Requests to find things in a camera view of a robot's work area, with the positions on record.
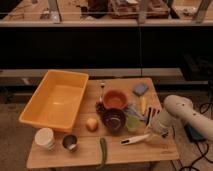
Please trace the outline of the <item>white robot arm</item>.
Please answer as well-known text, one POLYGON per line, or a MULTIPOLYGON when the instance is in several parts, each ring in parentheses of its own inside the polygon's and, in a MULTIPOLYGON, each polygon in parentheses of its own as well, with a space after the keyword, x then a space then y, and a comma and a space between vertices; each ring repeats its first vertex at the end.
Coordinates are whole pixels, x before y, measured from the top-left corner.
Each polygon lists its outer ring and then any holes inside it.
POLYGON ((164 99, 163 109, 151 120, 151 130, 155 134, 165 133, 174 118, 188 122, 203 137, 213 142, 213 120, 194 110, 190 99, 178 95, 169 95, 164 99))

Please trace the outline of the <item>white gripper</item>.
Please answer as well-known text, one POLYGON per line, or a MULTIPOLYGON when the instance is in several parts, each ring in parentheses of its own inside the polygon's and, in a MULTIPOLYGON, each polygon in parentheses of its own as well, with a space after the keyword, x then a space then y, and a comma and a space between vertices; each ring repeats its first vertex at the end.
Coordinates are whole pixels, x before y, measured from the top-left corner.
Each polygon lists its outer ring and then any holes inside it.
POLYGON ((152 116, 150 121, 151 131, 160 136, 166 136, 172 125, 173 117, 163 108, 159 113, 152 116))

